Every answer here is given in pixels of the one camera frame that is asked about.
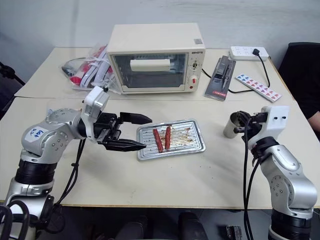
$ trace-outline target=toaster oven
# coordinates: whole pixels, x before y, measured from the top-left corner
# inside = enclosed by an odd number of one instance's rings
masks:
[[[205,52],[196,23],[115,25],[107,46],[123,94],[196,91]]]

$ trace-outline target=plastic bag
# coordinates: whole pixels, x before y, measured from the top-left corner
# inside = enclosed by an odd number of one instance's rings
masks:
[[[90,50],[88,57],[70,60],[61,67],[72,82],[73,89],[90,91],[99,86],[121,94],[106,49],[106,45],[96,46]]]

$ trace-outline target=metal tray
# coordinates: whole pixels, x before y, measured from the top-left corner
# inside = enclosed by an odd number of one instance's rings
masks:
[[[167,127],[171,126],[170,149],[164,149]],[[157,129],[161,138],[163,152],[158,151],[153,129]],[[180,154],[198,153],[206,150],[196,120],[186,119],[158,124],[144,125],[136,131],[137,141],[146,145],[138,151],[140,160],[169,157]]]

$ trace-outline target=white table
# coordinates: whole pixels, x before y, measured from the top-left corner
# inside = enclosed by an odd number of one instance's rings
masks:
[[[31,79],[16,94],[16,97],[26,98],[83,98],[87,91],[79,91],[72,89],[71,82],[64,76],[60,67],[67,61],[85,57],[89,48],[55,48],[48,58],[43,62],[39,69],[34,73]],[[222,55],[228,55],[227,49],[207,49],[203,69],[212,74],[218,59]],[[291,94],[287,91],[285,85],[274,65],[268,59],[265,61],[265,67],[271,83],[271,89],[282,94],[278,100],[279,104],[286,104],[292,101]],[[254,80],[267,84],[266,75],[260,61],[237,61],[233,77],[239,74],[246,74]],[[159,93],[159,94],[123,94],[118,95],[110,92],[110,99],[127,99],[127,100],[174,100],[174,101],[208,101],[215,100],[204,97],[210,79],[201,74],[199,86],[195,92],[182,93]],[[236,79],[232,79],[230,89],[233,91],[247,90],[248,88]],[[255,92],[246,92],[240,94],[228,93],[226,101],[260,101],[265,105],[270,102]]]
[[[17,97],[0,121],[0,200],[6,197],[10,179],[16,174],[21,136],[27,127],[44,119],[48,101],[51,100]],[[74,106],[74,101],[81,100],[65,100],[65,106]],[[301,161],[305,175],[320,191],[320,144],[297,103],[291,100],[287,104],[291,106],[288,124],[278,141]],[[78,181],[62,203],[97,207],[242,209],[245,146],[240,135],[228,139],[222,132],[231,113],[243,110],[252,114],[263,106],[263,101],[111,99],[105,108],[110,113],[141,113],[154,123],[196,119],[206,151],[139,161],[136,152],[106,151],[103,146],[87,141]],[[135,140],[137,127],[123,124],[121,137]],[[58,163],[51,193],[56,199],[67,184],[77,149],[78,141],[74,140]],[[319,197],[316,207],[320,207]],[[252,184],[249,208],[271,208],[269,185],[260,170]]]

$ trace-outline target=sausage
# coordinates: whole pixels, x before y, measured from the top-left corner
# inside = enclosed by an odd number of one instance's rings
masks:
[[[160,139],[158,130],[156,128],[153,129],[153,135],[154,135],[156,146],[158,147],[158,151],[159,153],[162,153],[164,151],[164,148],[162,147],[161,139]]]
[[[171,127],[168,126],[165,131],[165,144],[164,144],[164,148],[167,150],[170,149],[170,138],[171,138]]]

